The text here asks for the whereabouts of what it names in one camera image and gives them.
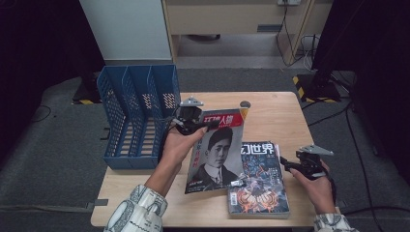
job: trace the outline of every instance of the man in suit portrait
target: man in suit portrait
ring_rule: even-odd
[[[231,128],[218,129],[211,135],[205,152],[206,161],[192,177],[193,182],[202,181],[204,191],[224,188],[238,179],[236,174],[223,165],[229,154],[232,136]]]

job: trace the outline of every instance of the blue plastic file organizer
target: blue plastic file organizer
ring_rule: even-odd
[[[181,101],[175,65],[105,66],[97,86],[110,126],[107,165],[155,168],[165,119]]]

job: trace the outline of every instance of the magazine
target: magazine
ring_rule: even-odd
[[[278,145],[271,141],[243,142],[244,187],[228,190],[229,214],[288,218]]]
[[[228,189],[244,169],[241,159],[242,135],[248,108],[203,110],[200,123],[220,121],[192,148],[185,193]]]

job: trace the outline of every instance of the hand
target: hand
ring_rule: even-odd
[[[163,155],[161,160],[167,160],[174,164],[181,164],[187,156],[190,148],[198,141],[207,131],[207,128],[201,128],[190,135],[182,135],[175,128],[168,132],[168,137],[163,145]]]
[[[323,167],[329,171],[329,166],[323,160],[321,161]],[[307,191],[308,198],[313,204],[316,214],[323,215],[337,212],[332,195],[332,184],[327,177],[320,177],[311,181],[296,169],[290,168],[290,172]]]

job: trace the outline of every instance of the patterned sleeve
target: patterned sleeve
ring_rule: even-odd
[[[359,230],[351,228],[347,218],[340,214],[318,215],[313,226],[314,231],[317,232],[359,232]]]
[[[137,186],[112,214],[104,232],[162,231],[162,215],[168,203],[157,192]]]

